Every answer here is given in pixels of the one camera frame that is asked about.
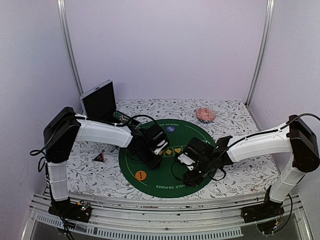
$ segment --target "poker table mat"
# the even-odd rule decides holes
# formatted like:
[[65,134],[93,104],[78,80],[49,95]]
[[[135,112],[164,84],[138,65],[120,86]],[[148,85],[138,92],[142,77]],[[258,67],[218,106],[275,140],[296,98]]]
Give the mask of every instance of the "poker table mat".
[[[179,198],[191,195],[203,187],[205,187],[211,179],[207,176],[202,183],[197,187],[185,186],[182,181],[175,179],[171,172],[174,155],[182,151],[192,137],[197,137],[202,141],[208,141],[213,146],[214,140],[201,127],[183,120],[177,119],[160,119],[157,123],[164,129],[169,140],[169,147],[165,147],[161,152],[163,157],[161,166],[158,169],[151,170],[136,156],[132,155],[126,148],[121,148],[119,151],[119,166],[122,174],[127,181],[140,190],[141,192],[158,197],[158,198]],[[147,122],[141,128],[148,128],[152,121]],[[144,180],[137,180],[135,175],[139,171],[146,173]],[[179,163],[174,164],[173,173],[178,178],[182,179],[183,174],[188,171],[185,165]]]

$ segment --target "robotic arm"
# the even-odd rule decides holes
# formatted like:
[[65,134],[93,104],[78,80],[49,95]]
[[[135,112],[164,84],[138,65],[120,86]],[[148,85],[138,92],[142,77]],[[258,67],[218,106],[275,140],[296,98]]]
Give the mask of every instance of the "robotic arm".
[[188,167],[183,175],[186,186],[197,186],[214,169],[223,169],[244,159],[275,153],[292,153],[275,184],[266,192],[264,202],[244,207],[241,216],[246,223],[283,214],[282,203],[306,173],[319,167],[319,151],[314,132],[296,115],[287,123],[247,136],[227,136],[215,147],[192,138],[175,160]]
[[[67,189],[66,164],[74,142],[91,141],[128,148],[151,170],[160,166],[159,152],[170,144],[166,133],[158,124],[138,128],[130,122],[126,125],[99,122],[75,114],[65,107],[44,129],[46,178],[50,186],[51,207],[49,213],[62,218],[88,222],[90,205],[86,202],[71,203]],[[246,223],[283,214],[282,203],[287,194],[299,184],[306,173],[319,167],[319,151],[316,135],[296,115],[275,128],[247,136],[227,136],[212,146],[193,137],[175,160],[186,165],[183,175],[186,186],[198,186],[215,169],[223,169],[247,158],[274,153],[292,153],[281,177],[270,186],[264,202],[244,207],[241,216]]]
[[91,214],[86,202],[70,202],[67,188],[67,160],[74,142],[90,141],[128,148],[150,169],[159,168],[159,152],[169,145],[166,133],[158,124],[137,128],[134,124],[98,122],[75,114],[65,107],[43,131],[46,178],[52,207],[49,213],[63,218],[88,222]]

